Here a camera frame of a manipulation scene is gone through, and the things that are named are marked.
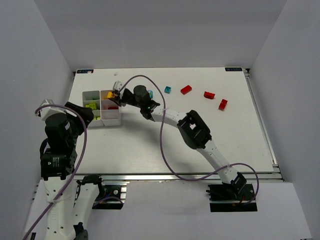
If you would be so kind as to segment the yellow orange flower lego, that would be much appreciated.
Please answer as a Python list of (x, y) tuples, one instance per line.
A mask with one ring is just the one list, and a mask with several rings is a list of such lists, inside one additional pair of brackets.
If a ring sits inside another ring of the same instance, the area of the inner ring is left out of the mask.
[(107, 98), (110, 98), (110, 99), (113, 99), (115, 98), (116, 95), (112, 92), (112, 91), (109, 91), (108, 94), (107, 94)]

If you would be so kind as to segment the lime rounded lego brick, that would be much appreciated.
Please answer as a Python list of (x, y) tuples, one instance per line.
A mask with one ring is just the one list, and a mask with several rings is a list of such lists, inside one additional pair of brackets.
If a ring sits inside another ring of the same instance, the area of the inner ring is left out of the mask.
[(90, 103), (86, 103), (84, 105), (86, 108), (91, 108), (93, 111), (95, 110), (99, 110), (99, 105), (96, 102), (90, 102)]

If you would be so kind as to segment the red lego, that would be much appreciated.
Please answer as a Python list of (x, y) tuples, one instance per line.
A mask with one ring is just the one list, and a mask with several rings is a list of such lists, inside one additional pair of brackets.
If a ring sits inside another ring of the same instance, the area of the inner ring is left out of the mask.
[(119, 107), (118, 106), (109, 106), (108, 110), (118, 110)]

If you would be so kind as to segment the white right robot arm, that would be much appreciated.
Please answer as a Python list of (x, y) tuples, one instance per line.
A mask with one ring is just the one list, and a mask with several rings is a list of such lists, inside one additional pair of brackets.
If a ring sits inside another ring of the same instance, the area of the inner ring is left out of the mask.
[(235, 198), (240, 195), (247, 180), (230, 165), (218, 150), (209, 127), (195, 110), (181, 113), (165, 107), (160, 108), (160, 104), (151, 99), (149, 92), (143, 85), (134, 87), (133, 92), (127, 88), (121, 90), (114, 87), (107, 94), (107, 98), (119, 107), (130, 105), (139, 108), (141, 115), (147, 120), (177, 128), (184, 143), (189, 148), (198, 151), (217, 171), (222, 184), (230, 194)]

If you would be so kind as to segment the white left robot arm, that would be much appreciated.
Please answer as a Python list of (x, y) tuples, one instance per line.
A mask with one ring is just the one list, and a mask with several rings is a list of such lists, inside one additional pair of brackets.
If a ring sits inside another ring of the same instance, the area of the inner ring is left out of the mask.
[(41, 178), (48, 207), (46, 240), (87, 240), (87, 224), (99, 196), (105, 194), (102, 177), (86, 175), (74, 180), (84, 154), (77, 154), (80, 135), (88, 136), (87, 128), (94, 119), (92, 110), (71, 102), (57, 106), (45, 99), (36, 111), (45, 122), (46, 139), (40, 146)]

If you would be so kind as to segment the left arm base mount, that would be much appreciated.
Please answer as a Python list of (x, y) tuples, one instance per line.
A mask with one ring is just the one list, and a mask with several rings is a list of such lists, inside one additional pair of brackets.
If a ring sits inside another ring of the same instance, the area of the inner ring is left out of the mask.
[(100, 174), (85, 175), (82, 180), (76, 180), (76, 184), (75, 203), (80, 197), (82, 186), (85, 184), (96, 184), (98, 185), (99, 194), (93, 203), (92, 209), (120, 210), (122, 208), (123, 204), (119, 201), (121, 200), (121, 185), (105, 184)]

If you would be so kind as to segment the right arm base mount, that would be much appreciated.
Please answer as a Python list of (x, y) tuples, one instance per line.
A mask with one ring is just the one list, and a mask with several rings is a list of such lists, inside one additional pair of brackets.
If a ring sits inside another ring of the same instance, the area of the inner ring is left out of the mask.
[(239, 195), (222, 184), (210, 184), (206, 193), (209, 197), (211, 213), (257, 212), (255, 190), (252, 184), (246, 184)]

